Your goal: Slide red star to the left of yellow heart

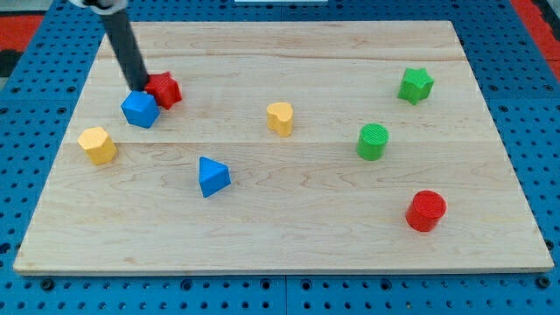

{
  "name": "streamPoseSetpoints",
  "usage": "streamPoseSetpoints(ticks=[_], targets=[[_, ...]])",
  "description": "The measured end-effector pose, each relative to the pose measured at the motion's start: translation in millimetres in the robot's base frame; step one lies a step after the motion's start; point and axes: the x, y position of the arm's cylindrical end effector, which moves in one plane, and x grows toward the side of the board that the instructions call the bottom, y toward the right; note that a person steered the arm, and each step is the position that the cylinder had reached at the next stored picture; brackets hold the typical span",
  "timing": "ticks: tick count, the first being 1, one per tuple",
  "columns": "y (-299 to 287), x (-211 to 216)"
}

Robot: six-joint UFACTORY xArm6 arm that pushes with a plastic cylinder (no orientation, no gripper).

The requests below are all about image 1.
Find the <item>white rod mount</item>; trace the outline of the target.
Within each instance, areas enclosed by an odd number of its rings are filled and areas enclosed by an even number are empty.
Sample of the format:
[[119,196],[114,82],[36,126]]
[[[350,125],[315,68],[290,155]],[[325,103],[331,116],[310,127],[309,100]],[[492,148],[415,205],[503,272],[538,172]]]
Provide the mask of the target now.
[[69,0],[80,8],[89,8],[98,15],[112,15],[124,10],[128,0]]

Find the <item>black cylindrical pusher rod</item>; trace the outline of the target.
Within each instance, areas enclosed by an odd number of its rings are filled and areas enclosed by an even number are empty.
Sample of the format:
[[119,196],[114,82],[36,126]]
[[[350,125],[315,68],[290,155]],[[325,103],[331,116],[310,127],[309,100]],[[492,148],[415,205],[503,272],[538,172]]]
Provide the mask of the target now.
[[130,91],[144,91],[149,75],[125,5],[111,5],[101,14],[109,43]]

